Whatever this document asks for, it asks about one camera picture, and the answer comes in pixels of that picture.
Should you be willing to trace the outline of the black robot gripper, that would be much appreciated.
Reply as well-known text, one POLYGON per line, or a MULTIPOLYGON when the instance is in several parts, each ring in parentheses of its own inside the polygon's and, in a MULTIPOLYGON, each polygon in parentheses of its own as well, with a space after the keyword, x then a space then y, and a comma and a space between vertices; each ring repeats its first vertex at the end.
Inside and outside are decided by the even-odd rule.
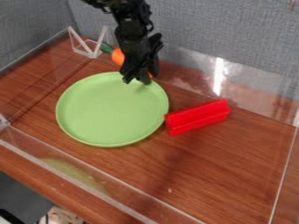
POLYGON ((149 53, 147 60, 143 63, 125 62, 121 68, 123 82, 129 84, 133 80, 138 80, 149 85, 161 71, 159 51, 165 47, 163 34, 158 32, 150 35, 147 27, 137 23, 121 24, 117 27, 115 34, 119 47, 123 49, 135 48, 139 52, 149 53))

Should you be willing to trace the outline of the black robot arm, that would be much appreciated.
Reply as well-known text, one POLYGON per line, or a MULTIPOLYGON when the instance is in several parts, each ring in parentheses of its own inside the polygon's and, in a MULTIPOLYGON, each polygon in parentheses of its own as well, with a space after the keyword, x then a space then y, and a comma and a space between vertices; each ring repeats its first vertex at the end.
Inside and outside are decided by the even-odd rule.
POLYGON ((155 29, 151 6, 146 0, 81 0, 111 14, 117 20, 117 42, 125 54, 121 67, 123 82, 151 83, 159 74, 159 51, 165 47, 163 34, 150 35, 155 29))

